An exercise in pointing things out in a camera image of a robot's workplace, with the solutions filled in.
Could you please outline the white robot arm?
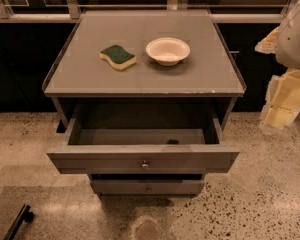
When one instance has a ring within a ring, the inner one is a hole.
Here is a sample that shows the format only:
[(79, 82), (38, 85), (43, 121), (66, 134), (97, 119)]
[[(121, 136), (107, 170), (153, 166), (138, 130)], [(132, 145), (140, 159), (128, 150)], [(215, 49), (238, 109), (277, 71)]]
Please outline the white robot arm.
[(282, 76), (271, 78), (260, 116), (261, 131), (274, 134), (291, 125), (300, 113), (300, 0), (255, 46), (255, 51), (274, 54), (276, 61), (287, 68)]

